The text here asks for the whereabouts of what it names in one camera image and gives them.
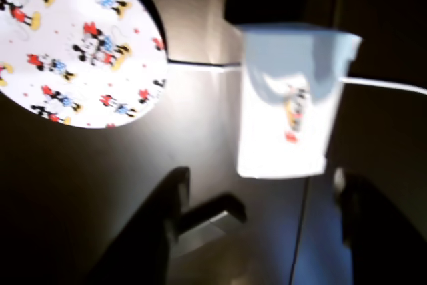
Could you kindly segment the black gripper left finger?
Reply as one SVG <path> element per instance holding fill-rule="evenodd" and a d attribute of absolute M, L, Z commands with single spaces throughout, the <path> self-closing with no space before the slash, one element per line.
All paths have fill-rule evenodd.
<path fill-rule="evenodd" d="M 86 276 L 85 284 L 165 284 L 171 244 L 189 200 L 190 169 L 172 169 Z"/>

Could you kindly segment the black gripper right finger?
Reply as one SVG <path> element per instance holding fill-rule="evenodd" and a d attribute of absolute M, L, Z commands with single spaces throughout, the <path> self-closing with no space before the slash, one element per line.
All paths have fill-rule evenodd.
<path fill-rule="evenodd" d="M 368 179 L 337 170 L 334 197 L 354 284 L 426 283 L 426 240 L 385 194 Z"/>

